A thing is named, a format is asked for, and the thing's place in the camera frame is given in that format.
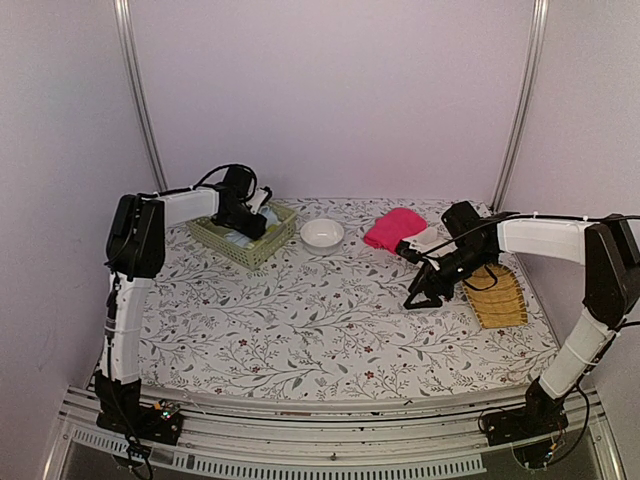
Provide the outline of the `light blue towel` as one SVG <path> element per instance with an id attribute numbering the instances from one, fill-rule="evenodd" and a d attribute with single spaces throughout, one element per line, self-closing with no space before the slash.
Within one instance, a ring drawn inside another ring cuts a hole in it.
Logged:
<path id="1" fill-rule="evenodd" d="M 239 248 L 250 249 L 264 237 L 267 223 L 277 221 L 280 221 L 277 213 L 271 205 L 266 204 L 258 214 L 250 213 L 242 221 L 233 222 L 223 238 Z"/>

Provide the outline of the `green plastic basket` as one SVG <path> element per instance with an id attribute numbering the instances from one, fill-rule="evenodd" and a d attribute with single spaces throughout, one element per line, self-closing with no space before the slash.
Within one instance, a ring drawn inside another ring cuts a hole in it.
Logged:
<path id="1" fill-rule="evenodd" d="M 260 209 L 260 213 L 266 215 L 267 229 L 258 240 L 236 230 L 217 226 L 208 217 L 188 221 L 186 226 L 200 244 L 254 271 L 296 233 L 295 210 L 278 202 L 268 202 Z"/>

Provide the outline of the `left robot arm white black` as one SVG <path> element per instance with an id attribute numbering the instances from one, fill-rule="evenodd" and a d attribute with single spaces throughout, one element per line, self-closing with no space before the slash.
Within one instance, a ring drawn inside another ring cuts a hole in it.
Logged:
<path id="1" fill-rule="evenodd" d="M 260 239 L 267 219 L 260 213 L 273 196 L 254 170 L 226 164 L 195 184 L 120 198 L 106 244 L 110 291 L 106 301 L 104 347 L 95 374 L 100 397 L 140 394 L 139 339 L 143 307 L 165 263 L 166 229 L 199 218 Z"/>

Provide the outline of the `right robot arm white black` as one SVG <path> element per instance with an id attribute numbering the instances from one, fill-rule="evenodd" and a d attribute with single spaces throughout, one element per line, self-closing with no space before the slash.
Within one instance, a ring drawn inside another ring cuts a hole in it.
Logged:
<path id="1" fill-rule="evenodd" d="M 481 215 L 469 202 L 453 204 L 441 221 L 447 238 L 432 245 L 401 239 L 397 254 L 418 265 L 407 309 L 439 308 L 456 286 L 503 254 L 540 257 L 582 271 L 578 319 L 555 359 L 533 380 L 517 427 L 537 436 L 552 424 L 555 406 L 594 369 L 639 301 L 639 245 L 633 214 L 605 216 L 518 213 Z"/>

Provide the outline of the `cream white towel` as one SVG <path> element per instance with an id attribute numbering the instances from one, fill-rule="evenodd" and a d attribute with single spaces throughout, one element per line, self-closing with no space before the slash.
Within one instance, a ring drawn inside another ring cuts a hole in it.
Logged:
<path id="1" fill-rule="evenodd" d="M 409 244 L 409 248 L 418 252 L 427 252 L 441 242 L 438 230 L 434 227 L 427 227 L 421 232 L 405 237 L 404 242 Z"/>

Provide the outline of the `pink towel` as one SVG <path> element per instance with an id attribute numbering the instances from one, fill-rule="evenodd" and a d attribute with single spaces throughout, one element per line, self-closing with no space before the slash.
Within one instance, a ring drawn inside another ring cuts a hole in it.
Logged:
<path id="1" fill-rule="evenodd" d="M 364 243 L 372 248 L 396 253 L 396 247 L 405 238 L 419 234 L 428 222 L 407 208 L 394 208 L 378 218 L 364 235 Z"/>

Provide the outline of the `yellow woven bamboo tray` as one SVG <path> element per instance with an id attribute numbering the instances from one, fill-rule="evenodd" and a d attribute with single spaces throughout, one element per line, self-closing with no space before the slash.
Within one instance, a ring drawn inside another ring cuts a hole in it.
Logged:
<path id="1" fill-rule="evenodd" d="M 508 267 L 501 264 L 485 265 L 463 280 L 462 284 L 482 328 L 500 329 L 528 324 L 522 287 Z"/>

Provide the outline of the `white ceramic bowl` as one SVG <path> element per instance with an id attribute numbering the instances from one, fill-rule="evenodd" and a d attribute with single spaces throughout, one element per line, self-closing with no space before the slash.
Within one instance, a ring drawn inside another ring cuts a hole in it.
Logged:
<path id="1" fill-rule="evenodd" d="M 344 240 L 344 228 L 326 218 L 306 222 L 300 229 L 304 248 L 311 254 L 327 256 L 337 252 Z"/>

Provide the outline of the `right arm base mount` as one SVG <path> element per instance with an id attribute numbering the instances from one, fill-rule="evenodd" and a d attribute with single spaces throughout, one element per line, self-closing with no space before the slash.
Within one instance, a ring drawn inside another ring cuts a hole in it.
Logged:
<path id="1" fill-rule="evenodd" d="M 525 469 L 540 470 L 554 459 L 569 421 L 563 408 L 549 416 L 537 417 L 522 406 L 484 409 L 477 424 L 491 447 L 522 442 L 512 451 L 516 462 Z"/>

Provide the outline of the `aluminium front rail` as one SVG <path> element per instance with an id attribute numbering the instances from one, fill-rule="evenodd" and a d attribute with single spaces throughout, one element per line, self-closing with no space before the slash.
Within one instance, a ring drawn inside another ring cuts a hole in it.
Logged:
<path id="1" fill-rule="evenodd" d="M 311 402 L 146 387 L 142 400 L 180 405 L 174 446 L 151 445 L 156 478 L 623 479 L 626 471 L 593 389 L 570 395 L 559 463 L 521 466 L 523 442 L 491 445 L 482 415 L 519 407 L 522 388 L 453 396 Z"/>

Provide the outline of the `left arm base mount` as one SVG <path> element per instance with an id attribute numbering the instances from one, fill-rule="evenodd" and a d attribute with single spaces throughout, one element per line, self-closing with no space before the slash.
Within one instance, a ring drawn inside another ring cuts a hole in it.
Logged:
<path id="1" fill-rule="evenodd" d="M 124 435 L 132 440 L 147 440 L 176 446 L 184 424 L 184 416 L 174 413 L 167 417 L 163 410 L 140 405 L 136 400 L 101 400 L 96 425 L 104 430 Z"/>

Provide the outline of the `left aluminium frame post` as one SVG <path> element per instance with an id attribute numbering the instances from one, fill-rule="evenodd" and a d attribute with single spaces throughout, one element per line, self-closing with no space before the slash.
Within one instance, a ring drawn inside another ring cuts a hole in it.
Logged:
<path id="1" fill-rule="evenodd" d="M 134 110 L 141 131 L 142 141 L 145 147 L 152 178 L 157 189 L 166 190 L 168 182 L 160 159 L 148 102 L 144 91 L 142 71 L 135 42 L 131 2 L 127 0 L 114 0 L 113 7 L 125 73 L 128 78 Z"/>

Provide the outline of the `aluminium frame post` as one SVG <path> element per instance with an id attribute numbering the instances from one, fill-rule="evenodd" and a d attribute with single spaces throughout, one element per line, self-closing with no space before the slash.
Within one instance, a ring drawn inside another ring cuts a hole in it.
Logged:
<path id="1" fill-rule="evenodd" d="M 168 182 L 160 159 L 148 102 L 144 91 L 142 71 L 135 42 L 131 2 L 127 0 L 114 0 L 113 7 L 125 73 L 128 78 L 134 110 L 141 131 L 142 141 L 145 147 L 152 178 L 157 189 L 166 190 Z"/>
<path id="2" fill-rule="evenodd" d="M 505 155 L 491 201 L 491 210 L 494 212 L 500 211 L 503 208 L 515 171 L 544 48 L 548 11 L 548 0 L 535 0 L 533 2 L 529 40 L 518 101 L 506 145 Z"/>

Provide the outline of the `right aluminium frame post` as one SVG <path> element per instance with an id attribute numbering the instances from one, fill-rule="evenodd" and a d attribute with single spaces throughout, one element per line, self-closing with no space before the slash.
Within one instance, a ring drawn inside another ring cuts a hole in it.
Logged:
<path id="1" fill-rule="evenodd" d="M 518 101 L 506 145 L 505 155 L 491 201 L 491 210 L 494 212 L 500 211 L 503 208 L 515 171 L 544 48 L 548 11 L 548 0 L 535 0 L 533 2 L 529 40 Z"/>

